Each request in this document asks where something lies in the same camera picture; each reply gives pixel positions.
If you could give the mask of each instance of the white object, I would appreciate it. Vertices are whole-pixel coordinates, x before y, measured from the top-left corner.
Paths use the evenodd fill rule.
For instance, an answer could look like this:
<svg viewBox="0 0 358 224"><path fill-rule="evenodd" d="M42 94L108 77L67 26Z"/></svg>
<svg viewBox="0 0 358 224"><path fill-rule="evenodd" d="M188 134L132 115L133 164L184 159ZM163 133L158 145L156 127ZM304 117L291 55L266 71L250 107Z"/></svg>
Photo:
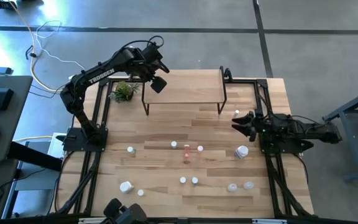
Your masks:
<svg viewBox="0 0 358 224"><path fill-rule="evenodd" d="M178 143L177 143L176 141L172 141L172 142L171 142L171 147L172 147L172 149L176 149L177 146L178 146Z"/></svg>
<svg viewBox="0 0 358 224"><path fill-rule="evenodd" d="M194 185L196 185L198 183L198 178L197 177L193 177L191 179L191 183L193 183Z"/></svg>
<svg viewBox="0 0 358 224"><path fill-rule="evenodd" d="M204 147L203 147L203 146L198 146L198 147L197 147L197 151L198 151L198 152L201 153L201 152L203 152L203 150L204 150Z"/></svg>
<svg viewBox="0 0 358 224"><path fill-rule="evenodd" d="M127 151L131 154L135 154L135 149L132 146L129 146Z"/></svg>
<svg viewBox="0 0 358 224"><path fill-rule="evenodd" d="M236 118L236 116L240 113L239 110L235 110L234 114L233 114L233 118Z"/></svg>
<svg viewBox="0 0 358 224"><path fill-rule="evenodd" d="M138 191L137 191L137 194L138 194L139 196L143 196L143 195L144 195L144 190L142 190L142 189L138 190Z"/></svg>
<svg viewBox="0 0 358 224"><path fill-rule="evenodd" d="M237 190L237 185L236 184L229 184L227 187L227 190L229 192L235 192Z"/></svg>
<svg viewBox="0 0 358 224"><path fill-rule="evenodd" d="M247 146L240 146L236 149L235 153L234 153L237 158L239 159L243 159L245 156L248 155L248 148Z"/></svg>
<svg viewBox="0 0 358 224"><path fill-rule="evenodd" d="M125 181L119 186L119 190L124 194L128 194L133 188L134 186L129 181Z"/></svg>
<svg viewBox="0 0 358 224"><path fill-rule="evenodd" d="M245 182L244 183L244 188L249 190L249 189L253 189L254 188L254 183L251 181Z"/></svg>

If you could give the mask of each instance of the potted plant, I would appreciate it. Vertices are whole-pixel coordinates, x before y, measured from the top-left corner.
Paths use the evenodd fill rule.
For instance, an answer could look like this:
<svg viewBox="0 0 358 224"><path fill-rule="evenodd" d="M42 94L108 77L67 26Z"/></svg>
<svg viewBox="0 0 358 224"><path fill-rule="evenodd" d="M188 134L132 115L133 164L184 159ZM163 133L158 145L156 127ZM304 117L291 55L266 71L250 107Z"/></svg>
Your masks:
<svg viewBox="0 0 358 224"><path fill-rule="evenodd" d="M130 101L134 96L134 93L137 93L139 85L135 83L134 85L128 84L124 81L121 81L117 84L115 91L113 91L109 97L115 102L120 103L123 101Z"/></svg>

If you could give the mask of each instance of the gray floor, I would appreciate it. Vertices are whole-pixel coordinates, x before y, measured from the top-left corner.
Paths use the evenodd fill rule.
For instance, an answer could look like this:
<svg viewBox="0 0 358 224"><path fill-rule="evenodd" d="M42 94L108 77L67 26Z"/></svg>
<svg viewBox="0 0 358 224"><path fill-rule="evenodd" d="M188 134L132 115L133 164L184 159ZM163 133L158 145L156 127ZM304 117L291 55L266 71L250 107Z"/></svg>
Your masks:
<svg viewBox="0 0 358 224"><path fill-rule="evenodd" d="M70 27L257 28L251 0L97 2L45 0L43 4L18 5L32 26L60 19ZM265 29L358 30L358 0L259 0L259 5ZM0 10L0 26L22 26L22 22L15 13ZM62 59L76 60L90 68L109 58L122 44L154 34L164 36L163 61L172 69L224 65L236 77L266 77L258 34L59 32L44 44ZM273 75L284 78L293 114L320 119L358 95L358 35L267 34L266 43ZM12 67L15 75L29 75L30 62L24 52L30 44L28 32L0 31L0 66ZM54 88L79 71L77 65L45 54L39 56L35 66L39 78ZM70 115L59 97L30 95L16 137L64 132L69 124ZM342 180L343 174L355 171L347 141L334 146L316 142L304 159L315 213L358 221L358 180ZM15 211L42 213L48 196L45 192L25 192ZM28 198L37 198L43 206L28 211Z"/></svg>

